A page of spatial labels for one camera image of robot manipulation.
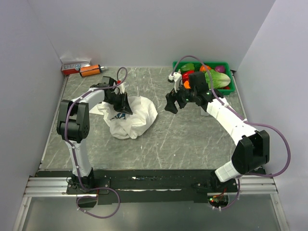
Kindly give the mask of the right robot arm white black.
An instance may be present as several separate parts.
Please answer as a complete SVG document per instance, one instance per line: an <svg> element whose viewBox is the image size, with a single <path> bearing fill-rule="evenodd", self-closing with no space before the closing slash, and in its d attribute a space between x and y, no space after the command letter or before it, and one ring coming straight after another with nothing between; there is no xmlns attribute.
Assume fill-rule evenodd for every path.
<svg viewBox="0 0 308 231"><path fill-rule="evenodd" d="M231 136L235 150L229 162L211 173L210 186L220 192L233 178L245 175L270 160L270 137L240 119L224 96L215 88L210 89L203 72L189 74L189 88L181 83L182 75L171 73L168 81L174 88L166 95L165 110L176 114L187 103L195 103L215 118Z"/></svg>

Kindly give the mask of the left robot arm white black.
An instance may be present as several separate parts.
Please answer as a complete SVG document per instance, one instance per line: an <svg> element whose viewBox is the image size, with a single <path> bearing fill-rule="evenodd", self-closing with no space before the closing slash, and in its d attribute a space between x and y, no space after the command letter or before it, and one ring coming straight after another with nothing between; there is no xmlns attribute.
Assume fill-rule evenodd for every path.
<svg viewBox="0 0 308 231"><path fill-rule="evenodd" d="M73 164L72 185L83 193L95 189L94 172L86 145L90 132L90 110L99 103L107 103L118 113L132 115L124 81L103 77L101 83L92 85L79 97L60 102L56 131L70 152Z"/></svg>

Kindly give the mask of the white t-shirt flower print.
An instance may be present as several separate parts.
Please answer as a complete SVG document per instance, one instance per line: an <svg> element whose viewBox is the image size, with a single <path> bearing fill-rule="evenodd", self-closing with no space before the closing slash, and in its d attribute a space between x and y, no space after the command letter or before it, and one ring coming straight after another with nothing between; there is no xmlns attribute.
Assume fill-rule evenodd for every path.
<svg viewBox="0 0 308 231"><path fill-rule="evenodd" d="M111 135L117 139L136 139L156 120L158 112L155 104L143 96L128 97L133 114L116 112L113 106L99 103L90 110L91 114L102 115Z"/></svg>

